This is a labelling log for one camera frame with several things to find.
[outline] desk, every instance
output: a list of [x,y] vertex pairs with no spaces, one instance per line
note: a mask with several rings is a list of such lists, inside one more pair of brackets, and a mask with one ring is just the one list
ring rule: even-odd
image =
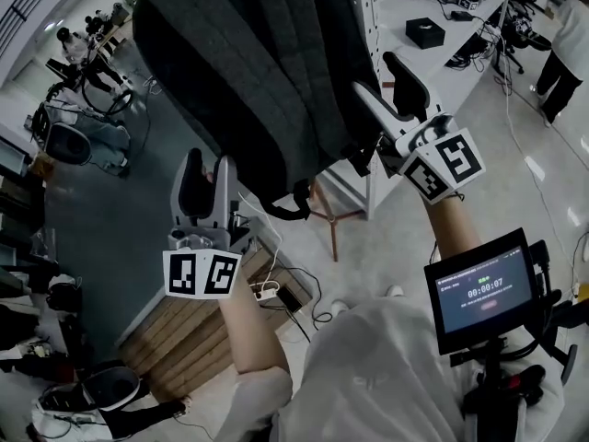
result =
[[118,38],[119,42],[123,42],[127,39],[129,39],[130,34],[129,30],[132,28],[133,26],[133,16],[129,15],[124,22],[122,23],[121,26],[113,26],[112,29],[104,35],[103,40],[100,42],[100,44],[97,46],[97,51],[100,51],[101,49],[104,48],[104,46],[107,45],[107,43],[110,41],[110,39],[112,37],[114,37],[117,34],[120,34],[121,37]]

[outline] black pants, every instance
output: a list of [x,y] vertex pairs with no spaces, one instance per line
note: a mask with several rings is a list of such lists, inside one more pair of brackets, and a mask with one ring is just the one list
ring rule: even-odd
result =
[[554,52],[550,53],[550,57],[542,69],[542,75],[537,81],[538,95],[546,95],[550,88],[557,84],[542,105],[542,110],[550,122],[554,122],[556,116],[569,104],[572,94],[582,82],[572,74]]
[[93,85],[96,88],[99,88],[102,91],[109,93],[110,87],[107,84],[105,84],[102,80],[100,80],[100,77],[98,76],[98,74],[100,74],[100,73],[106,74],[112,80],[114,80],[118,85],[122,85],[122,80],[119,77],[119,74],[117,74],[114,70],[112,70],[109,67],[109,65],[104,62],[102,57],[97,55],[94,58],[94,61],[92,61],[88,65],[88,67],[86,67],[84,69],[84,75],[86,76],[88,82],[90,82],[91,85]]
[[[149,393],[149,388],[142,381],[141,388],[133,401],[143,398],[147,393]],[[147,427],[171,419],[180,411],[184,411],[184,409],[186,409],[184,404],[179,400],[174,400],[138,411],[123,411],[120,408],[114,411],[100,411],[100,413],[109,427],[112,438],[117,439],[133,436]]]

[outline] computer monitor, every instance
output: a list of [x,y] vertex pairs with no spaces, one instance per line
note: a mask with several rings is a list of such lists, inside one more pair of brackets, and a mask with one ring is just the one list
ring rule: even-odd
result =
[[440,354],[530,320],[539,300],[523,229],[425,267]]

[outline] power strip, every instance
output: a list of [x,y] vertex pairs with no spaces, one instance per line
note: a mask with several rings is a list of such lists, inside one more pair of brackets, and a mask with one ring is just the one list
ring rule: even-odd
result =
[[256,301],[268,301],[269,299],[276,298],[277,288],[266,288],[264,291],[254,292]]

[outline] bag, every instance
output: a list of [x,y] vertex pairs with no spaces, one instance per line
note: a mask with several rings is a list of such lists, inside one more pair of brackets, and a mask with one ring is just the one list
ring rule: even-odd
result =
[[[307,218],[310,181],[340,159],[368,173],[380,127],[352,81],[380,92],[349,0],[137,0],[133,34],[187,123],[234,159],[268,213]],[[272,205],[288,193],[299,211]]]

